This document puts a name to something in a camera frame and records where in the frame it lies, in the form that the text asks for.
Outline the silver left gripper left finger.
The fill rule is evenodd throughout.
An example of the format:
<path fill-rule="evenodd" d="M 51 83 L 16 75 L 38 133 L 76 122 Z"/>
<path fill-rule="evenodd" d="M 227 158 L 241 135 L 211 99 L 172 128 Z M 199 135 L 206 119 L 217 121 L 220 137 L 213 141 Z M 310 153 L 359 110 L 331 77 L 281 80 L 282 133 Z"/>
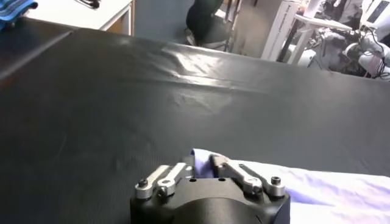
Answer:
<path fill-rule="evenodd" d="M 154 193 L 161 197 L 172 196 L 181 179 L 192 177 L 193 167 L 186 163 L 177 163 L 175 166 L 161 165 L 135 185 L 135 198 L 148 200 Z"/>

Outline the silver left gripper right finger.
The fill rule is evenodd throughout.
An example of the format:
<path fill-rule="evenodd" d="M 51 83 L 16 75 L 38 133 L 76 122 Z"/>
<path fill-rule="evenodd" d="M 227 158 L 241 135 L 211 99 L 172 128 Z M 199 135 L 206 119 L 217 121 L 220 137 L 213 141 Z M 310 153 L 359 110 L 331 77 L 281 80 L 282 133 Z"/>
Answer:
<path fill-rule="evenodd" d="M 283 198 L 286 195 L 285 185 L 278 176 L 266 178 L 248 166 L 221 155 L 211 155 L 210 163 L 215 177 L 235 180 L 244 193 L 258 195 L 264 192 L 271 198 Z"/>

